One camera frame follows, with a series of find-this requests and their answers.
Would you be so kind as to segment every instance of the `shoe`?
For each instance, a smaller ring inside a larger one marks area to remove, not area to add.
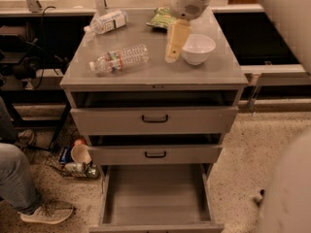
[[[26,129],[22,132],[19,132],[18,135],[18,141],[22,145],[32,145],[36,142],[36,135],[35,132],[31,129]]]
[[[25,222],[58,224],[72,215],[73,211],[73,205],[67,202],[51,201],[42,204],[33,215],[20,214],[20,219]]]

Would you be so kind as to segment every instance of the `bowl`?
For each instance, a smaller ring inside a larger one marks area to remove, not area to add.
[[[87,145],[79,144],[71,149],[71,157],[75,162],[84,162],[88,164],[91,158],[88,154]]]
[[[213,39],[205,35],[190,34],[182,49],[182,57],[190,65],[199,65],[206,61],[216,44]]]

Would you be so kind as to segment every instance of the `white container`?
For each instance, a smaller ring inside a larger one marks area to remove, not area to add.
[[[90,70],[112,73],[147,62],[149,59],[146,45],[139,44],[122,50],[111,50],[98,56],[89,63]]]
[[[199,34],[190,34],[182,49],[182,57],[190,65],[206,61],[216,44],[213,39]]]
[[[126,11],[114,11],[102,17],[95,18],[89,26],[85,27],[85,32],[104,34],[116,28],[125,26],[128,22]]]

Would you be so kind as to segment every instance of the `person's leg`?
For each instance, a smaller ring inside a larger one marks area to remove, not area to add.
[[[16,146],[1,143],[0,196],[18,212],[27,215],[32,215],[42,203],[26,156]]]
[[[17,131],[12,125],[6,104],[0,97],[0,139],[10,142],[17,140]]]

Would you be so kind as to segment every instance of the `black handle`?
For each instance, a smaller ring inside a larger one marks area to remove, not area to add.
[[[161,159],[166,157],[166,151],[161,153],[148,153],[145,151],[145,157],[150,159]]]
[[[164,123],[168,120],[168,115],[165,116],[145,116],[142,115],[142,121],[145,123]]]

